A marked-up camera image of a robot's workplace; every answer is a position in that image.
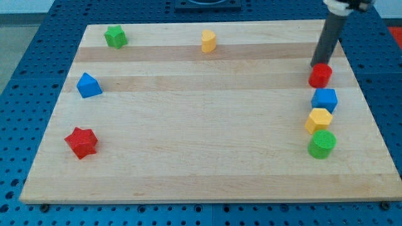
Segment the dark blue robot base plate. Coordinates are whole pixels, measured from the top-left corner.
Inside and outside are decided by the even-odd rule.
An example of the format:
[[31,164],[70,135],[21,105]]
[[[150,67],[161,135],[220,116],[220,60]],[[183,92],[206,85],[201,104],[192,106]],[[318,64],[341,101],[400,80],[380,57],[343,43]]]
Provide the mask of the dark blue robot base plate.
[[223,9],[240,10],[241,0],[175,0],[175,11],[212,11]]

